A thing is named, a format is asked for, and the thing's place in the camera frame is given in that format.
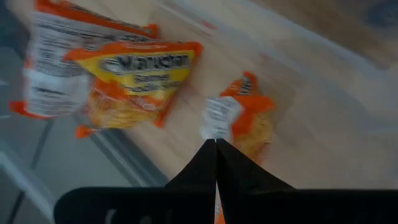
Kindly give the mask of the clear plastic storage bin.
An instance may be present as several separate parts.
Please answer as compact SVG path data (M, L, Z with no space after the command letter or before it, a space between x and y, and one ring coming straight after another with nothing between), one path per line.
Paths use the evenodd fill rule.
M299 189L398 189L398 25L372 30L329 0L68 0L199 41L203 56L164 129L76 139L81 115L29 119L20 97L33 0L0 0L0 224L54 224L80 187L155 187L203 144L205 99L253 72L276 103L266 171Z

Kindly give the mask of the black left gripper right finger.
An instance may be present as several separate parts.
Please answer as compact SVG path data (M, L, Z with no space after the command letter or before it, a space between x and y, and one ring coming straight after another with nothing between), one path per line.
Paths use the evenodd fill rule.
M217 141L226 224L398 224L398 190L296 189Z

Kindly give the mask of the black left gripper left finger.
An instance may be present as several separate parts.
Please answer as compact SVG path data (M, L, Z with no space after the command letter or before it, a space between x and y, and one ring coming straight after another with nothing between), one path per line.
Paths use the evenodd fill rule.
M214 224L216 141L163 187L82 187L62 195L55 224Z

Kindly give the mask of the orange Maruchan ramen pack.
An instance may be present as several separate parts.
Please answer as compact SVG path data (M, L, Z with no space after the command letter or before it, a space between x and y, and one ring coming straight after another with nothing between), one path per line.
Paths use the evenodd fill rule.
M64 60L75 48L93 50L107 42L158 39L156 24L139 26L103 16L66 0L34 0L31 37L24 64L23 99L10 109L24 116L48 119L84 107L90 76Z
M73 49L65 61L93 76L86 102L85 138L104 129L131 128L150 121L162 128L178 89L203 52L199 42L114 42L97 50Z
M258 163L264 148L271 144L269 112L274 108L274 102L261 93L256 76L244 72L219 96L205 100L201 136L225 139Z

